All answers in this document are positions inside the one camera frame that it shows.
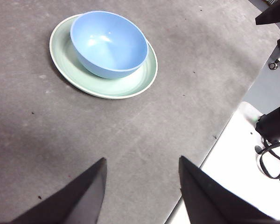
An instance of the white surface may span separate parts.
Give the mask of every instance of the white surface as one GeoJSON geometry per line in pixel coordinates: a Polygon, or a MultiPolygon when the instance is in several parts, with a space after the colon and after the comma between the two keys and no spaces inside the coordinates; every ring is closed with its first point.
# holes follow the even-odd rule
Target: white surface
{"type": "MultiPolygon", "coordinates": [[[[280,180],[265,176],[259,165],[255,146],[264,147],[254,125],[261,113],[243,102],[233,114],[202,170],[223,187],[252,204],[267,215],[280,220],[280,180]]],[[[280,147],[275,153],[280,156],[280,147]]],[[[280,172],[280,162],[269,153],[264,163],[271,172],[280,172]]],[[[182,201],[176,208],[171,224],[189,224],[182,201]]]]}

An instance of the bowl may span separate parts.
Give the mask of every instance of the bowl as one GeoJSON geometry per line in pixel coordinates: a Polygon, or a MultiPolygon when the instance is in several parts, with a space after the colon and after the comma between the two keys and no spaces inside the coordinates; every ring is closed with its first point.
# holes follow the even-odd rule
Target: bowl
{"type": "Polygon", "coordinates": [[[80,63],[103,78],[130,75],[148,55],[148,44],[140,29],[110,12],[82,14],[73,22],[70,38],[80,63]]]}

